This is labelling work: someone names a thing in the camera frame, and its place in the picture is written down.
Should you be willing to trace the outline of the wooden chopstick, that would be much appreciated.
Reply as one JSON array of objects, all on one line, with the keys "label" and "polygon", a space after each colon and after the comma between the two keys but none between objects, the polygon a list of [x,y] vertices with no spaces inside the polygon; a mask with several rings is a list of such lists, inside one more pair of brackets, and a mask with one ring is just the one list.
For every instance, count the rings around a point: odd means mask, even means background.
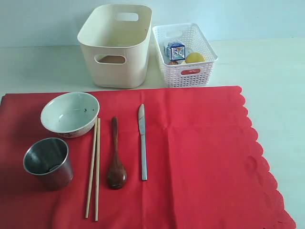
[{"label": "wooden chopstick", "polygon": [[87,192],[87,201],[86,201],[86,211],[85,218],[87,219],[90,211],[90,202],[91,202],[91,194],[92,194],[92,181],[93,181],[93,170],[94,170],[94,161],[95,161],[95,151],[96,151],[96,139],[97,139],[97,120],[94,124],[94,132],[93,132],[93,144],[92,144],[92,152],[91,152],[91,166],[89,173],[89,183],[88,183],[88,192]]},{"label": "wooden chopstick", "polygon": [[100,134],[101,134],[101,119],[100,119],[100,118],[97,118],[97,135],[96,135],[96,185],[95,185],[95,221],[98,221],[98,217],[99,217]]}]

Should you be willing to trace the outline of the dark wooden spoon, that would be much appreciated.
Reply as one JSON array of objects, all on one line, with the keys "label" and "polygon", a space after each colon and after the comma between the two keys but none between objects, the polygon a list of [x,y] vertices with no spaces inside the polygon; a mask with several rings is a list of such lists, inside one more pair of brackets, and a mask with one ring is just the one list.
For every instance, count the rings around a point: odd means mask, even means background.
[{"label": "dark wooden spoon", "polygon": [[118,152],[118,118],[112,118],[113,157],[107,173],[107,185],[111,189],[122,188],[127,181],[126,169],[119,157]]}]

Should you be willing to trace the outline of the brown wooden plate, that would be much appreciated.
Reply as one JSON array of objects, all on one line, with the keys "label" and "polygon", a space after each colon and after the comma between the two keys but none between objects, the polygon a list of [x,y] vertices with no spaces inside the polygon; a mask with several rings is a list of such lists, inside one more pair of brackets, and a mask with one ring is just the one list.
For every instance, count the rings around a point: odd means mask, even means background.
[{"label": "brown wooden plate", "polygon": [[106,55],[98,60],[99,63],[124,64],[126,61],[123,56]]}]

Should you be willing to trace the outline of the silver table knife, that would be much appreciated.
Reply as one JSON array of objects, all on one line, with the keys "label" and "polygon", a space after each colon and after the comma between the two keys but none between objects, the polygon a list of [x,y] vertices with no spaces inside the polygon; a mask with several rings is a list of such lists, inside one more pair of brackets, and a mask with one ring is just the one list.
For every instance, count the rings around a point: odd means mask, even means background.
[{"label": "silver table knife", "polygon": [[142,181],[148,180],[147,158],[146,158],[146,139],[145,139],[145,107],[141,104],[138,111],[138,125],[141,138],[141,166]]}]

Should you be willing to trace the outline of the red tablecloth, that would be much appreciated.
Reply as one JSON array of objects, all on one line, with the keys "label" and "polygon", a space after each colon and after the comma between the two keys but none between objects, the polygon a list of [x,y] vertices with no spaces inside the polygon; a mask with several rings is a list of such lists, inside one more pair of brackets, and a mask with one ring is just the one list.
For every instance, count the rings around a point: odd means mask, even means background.
[{"label": "red tablecloth", "polygon": [[[67,140],[73,180],[49,191],[23,168],[28,148],[51,137],[40,114],[55,93],[7,94],[0,105],[3,229],[294,229],[252,128],[239,86],[101,91],[99,219],[85,219],[92,132]],[[148,180],[142,181],[138,111],[145,107]],[[107,185],[118,118],[127,172]]]}]

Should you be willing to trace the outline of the red toy sausage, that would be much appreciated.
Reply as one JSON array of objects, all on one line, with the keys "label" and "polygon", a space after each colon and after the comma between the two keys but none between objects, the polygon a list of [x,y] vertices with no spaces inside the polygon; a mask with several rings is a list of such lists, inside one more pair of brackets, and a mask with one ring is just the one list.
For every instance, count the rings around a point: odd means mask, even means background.
[{"label": "red toy sausage", "polygon": [[183,70],[181,71],[181,75],[198,74],[200,71],[200,69]]}]

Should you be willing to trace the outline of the left wooden chopstick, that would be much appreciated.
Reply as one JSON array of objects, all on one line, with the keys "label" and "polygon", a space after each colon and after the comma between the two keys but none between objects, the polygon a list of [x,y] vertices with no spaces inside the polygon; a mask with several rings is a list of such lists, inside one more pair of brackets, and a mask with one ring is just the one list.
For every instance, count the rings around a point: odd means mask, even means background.
[{"label": "left wooden chopstick", "polygon": [[91,194],[92,194],[92,181],[93,181],[93,170],[94,170],[94,161],[95,161],[95,151],[96,151],[96,139],[97,139],[97,120],[94,124],[94,132],[93,132],[93,144],[92,144],[92,152],[91,152],[91,166],[89,173],[89,183],[88,183],[88,192],[87,192],[87,201],[86,201],[86,211],[85,218],[87,219],[90,211],[90,202],[91,202]]}]

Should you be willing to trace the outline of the right wooden chopstick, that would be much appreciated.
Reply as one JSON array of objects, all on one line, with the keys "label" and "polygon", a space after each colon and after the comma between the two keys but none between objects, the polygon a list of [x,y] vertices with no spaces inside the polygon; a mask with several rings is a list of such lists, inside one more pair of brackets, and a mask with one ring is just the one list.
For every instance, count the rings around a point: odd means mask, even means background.
[{"label": "right wooden chopstick", "polygon": [[95,185],[95,221],[98,221],[98,217],[99,217],[100,134],[101,134],[101,119],[100,119],[100,118],[97,118],[97,135],[96,135],[96,185]]}]

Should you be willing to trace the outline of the blue white milk carton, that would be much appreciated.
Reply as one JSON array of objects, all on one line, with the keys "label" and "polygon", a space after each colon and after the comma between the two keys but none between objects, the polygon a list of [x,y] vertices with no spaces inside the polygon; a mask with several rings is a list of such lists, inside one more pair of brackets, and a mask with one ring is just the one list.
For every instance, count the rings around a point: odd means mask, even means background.
[{"label": "blue white milk carton", "polygon": [[171,61],[185,59],[185,45],[181,41],[168,41],[164,43],[163,53]]}]

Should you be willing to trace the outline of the cream plastic storage bin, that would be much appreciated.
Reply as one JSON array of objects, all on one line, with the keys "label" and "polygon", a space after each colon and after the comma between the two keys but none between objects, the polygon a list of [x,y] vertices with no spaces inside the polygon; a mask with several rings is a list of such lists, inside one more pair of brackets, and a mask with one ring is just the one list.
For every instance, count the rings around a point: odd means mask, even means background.
[{"label": "cream plastic storage bin", "polygon": [[[135,88],[146,77],[152,9],[144,5],[107,4],[95,8],[77,35],[92,81],[100,87]],[[124,64],[99,63],[106,55]]]}]

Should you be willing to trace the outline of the orange fried chicken piece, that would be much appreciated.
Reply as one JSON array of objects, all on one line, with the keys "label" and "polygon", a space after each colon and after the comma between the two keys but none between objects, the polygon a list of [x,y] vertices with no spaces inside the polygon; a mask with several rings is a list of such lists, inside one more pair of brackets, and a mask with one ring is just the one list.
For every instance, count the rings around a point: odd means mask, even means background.
[{"label": "orange fried chicken piece", "polygon": [[170,61],[169,63],[168,63],[168,65],[178,65],[179,63],[177,62],[177,61]]}]

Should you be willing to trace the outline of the white ceramic bowl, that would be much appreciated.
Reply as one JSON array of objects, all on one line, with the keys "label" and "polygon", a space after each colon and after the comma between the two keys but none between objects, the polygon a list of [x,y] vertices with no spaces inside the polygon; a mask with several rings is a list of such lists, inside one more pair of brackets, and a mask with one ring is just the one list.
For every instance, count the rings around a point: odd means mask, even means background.
[{"label": "white ceramic bowl", "polygon": [[41,112],[41,124],[47,130],[65,138],[75,138],[89,132],[100,111],[96,97],[85,92],[70,92],[49,101]]}]

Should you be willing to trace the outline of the stainless steel cup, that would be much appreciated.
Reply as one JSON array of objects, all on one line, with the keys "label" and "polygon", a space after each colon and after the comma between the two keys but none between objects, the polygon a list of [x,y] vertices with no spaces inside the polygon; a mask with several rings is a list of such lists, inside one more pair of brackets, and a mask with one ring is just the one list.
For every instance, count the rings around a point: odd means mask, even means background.
[{"label": "stainless steel cup", "polygon": [[38,178],[48,189],[59,190],[73,179],[66,141],[49,137],[34,143],[23,157],[26,172]]}]

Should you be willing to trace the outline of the yellow lemon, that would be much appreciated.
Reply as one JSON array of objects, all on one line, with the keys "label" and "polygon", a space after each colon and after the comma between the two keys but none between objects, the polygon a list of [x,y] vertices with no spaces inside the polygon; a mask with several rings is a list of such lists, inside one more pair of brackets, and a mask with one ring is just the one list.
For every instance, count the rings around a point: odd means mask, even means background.
[{"label": "yellow lemon", "polygon": [[205,62],[205,57],[198,52],[192,52],[185,59],[185,63],[196,63],[196,62]]}]

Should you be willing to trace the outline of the white perforated plastic basket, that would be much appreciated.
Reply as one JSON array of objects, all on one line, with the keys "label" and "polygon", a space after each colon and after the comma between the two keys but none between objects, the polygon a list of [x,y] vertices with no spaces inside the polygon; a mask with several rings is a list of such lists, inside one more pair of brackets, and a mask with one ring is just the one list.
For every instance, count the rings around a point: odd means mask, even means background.
[{"label": "white perforated plastic basket", "polygon": [[[159,25],[152,28],[156,58],[166,87],[202,86],[209,82],[214,63],[218,56],[196,23]],[[185,46],[185,56],[199,53],[203,62],[170,65],[170,59],[164,51],[169,42],[179,42]]]}]

